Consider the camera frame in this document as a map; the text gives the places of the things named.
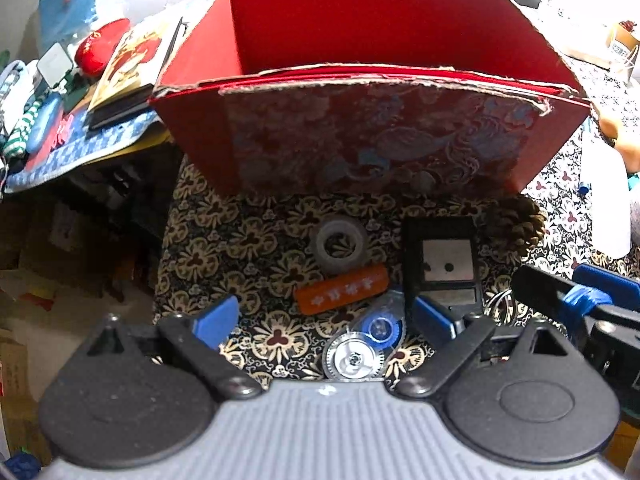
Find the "clear tape roll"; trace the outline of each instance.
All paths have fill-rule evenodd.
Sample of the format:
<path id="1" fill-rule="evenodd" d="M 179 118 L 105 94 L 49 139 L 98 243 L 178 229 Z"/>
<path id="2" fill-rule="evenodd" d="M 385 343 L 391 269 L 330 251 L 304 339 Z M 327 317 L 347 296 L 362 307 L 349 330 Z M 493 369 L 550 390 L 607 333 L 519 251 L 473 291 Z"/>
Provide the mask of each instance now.
<path id="1" fill-rule="evenodd" d="M 327 253 L 325 242 L 333 235 L 344 234 L 355 241 L 355 248 L 344 258 Z M 348 216 L 325 217 L 311 232 L 311 251 L 318 266 L 328 274 L 344 274 L 362 267 L 367 261 L 369 237 L 363 225 Z"/>

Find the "gear wheel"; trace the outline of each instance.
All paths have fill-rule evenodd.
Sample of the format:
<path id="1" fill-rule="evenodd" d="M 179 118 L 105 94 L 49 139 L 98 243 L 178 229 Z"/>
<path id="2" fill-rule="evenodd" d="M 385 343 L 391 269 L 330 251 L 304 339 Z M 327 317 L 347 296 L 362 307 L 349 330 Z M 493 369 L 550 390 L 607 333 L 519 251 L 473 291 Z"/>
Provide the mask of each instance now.
<path id="1" fill-rule="evenodd" d="M 363 381 L 375 378 L 385 363 L 382 350 L 373 348 L 364 332 L 347 332 L 324 349 L 322 368 L 335 381 Z"/>

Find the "table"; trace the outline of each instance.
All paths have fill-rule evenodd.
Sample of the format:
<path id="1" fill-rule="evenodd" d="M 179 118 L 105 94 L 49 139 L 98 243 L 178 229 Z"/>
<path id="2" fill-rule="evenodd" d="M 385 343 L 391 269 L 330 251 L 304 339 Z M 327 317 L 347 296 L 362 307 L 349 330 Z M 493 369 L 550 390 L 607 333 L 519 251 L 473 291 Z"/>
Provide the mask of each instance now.
<path id="1" fill-rule="evenodd" d="M 596 66 L 567 61 L 591 96 L 619 113 L 625 124 L 638 124 L 640 112 L 623 85 Z M 578 129 L 524 191 L 547 211 L 548 220 L 544 239 L 522 262 L 570 277 L 577 264 L 591 260 L 621 274 L 640 276 L 638 248 L 622 260 L 591 249 L 590 198 L 581 199 L 575 191 L 582 135 Z M 194 314 L 217 298 L 235 294 L 242 318 L 222 347 L 229 361 L 263 386 L 272 378 L 321 379 L 319 359 L 325 342 L 356 316 L 363 303 L 318 316 L 298 312 L 293 290 L 323 278 L 308 248 L 313 225 L 329 214 L 357 218 L 369 234 L 370 261 L 384 262 L 397 283 L 402 217 L 464 215 L 478 221 L 491 204 L 386 194 L 221 199 L 185 158 L 164 235 L 156 319 L 172 312 Z M 487 300 L 509 287 L 520 261 L 515 254 L 478 241 Z M 517 312 L 507 312 L 506 320 L 523 325 L 532 316 L 538 314 L 520 306 Z M 385 381 L 393 385 L 432 354 L 420 336 L 409 333 L 391 359 Z"/>

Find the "book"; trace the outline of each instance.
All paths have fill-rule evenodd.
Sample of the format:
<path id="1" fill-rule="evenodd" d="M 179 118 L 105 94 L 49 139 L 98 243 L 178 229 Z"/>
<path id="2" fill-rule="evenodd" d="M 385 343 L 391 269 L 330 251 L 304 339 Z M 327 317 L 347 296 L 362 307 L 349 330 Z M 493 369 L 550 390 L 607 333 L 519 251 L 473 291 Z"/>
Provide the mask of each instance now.
<path id="1" fill-rule="evenodd" d="M 148 109 L 147 99 L 183 28 L 175 11 L 164 11 L 122 37 L 89 103 L 90 130 Z"/>

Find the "triangular hole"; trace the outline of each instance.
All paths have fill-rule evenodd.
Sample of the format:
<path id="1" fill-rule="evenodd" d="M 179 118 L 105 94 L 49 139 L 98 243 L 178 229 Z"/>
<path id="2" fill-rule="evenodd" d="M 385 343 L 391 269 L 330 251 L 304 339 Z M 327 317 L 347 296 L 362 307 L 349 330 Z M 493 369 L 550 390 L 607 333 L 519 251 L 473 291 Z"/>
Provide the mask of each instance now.
<path id="1" fill-rule="evenodd" d="M 123 352 L 124 346 L 120 342 L 117 330 L 113 327 L 107 327 L 91 346 L 87 355 L 93 357 L 102 354 L 122 354 Z"/>
<path id="2" fill-rule="evenodd" d="M 538 330 L 536 332 L 536 341 L 533 343 L 533 354 L 544 355 L 566 355 L 566 351 L 562 345 L 551 335 L 549 330 Z"/>

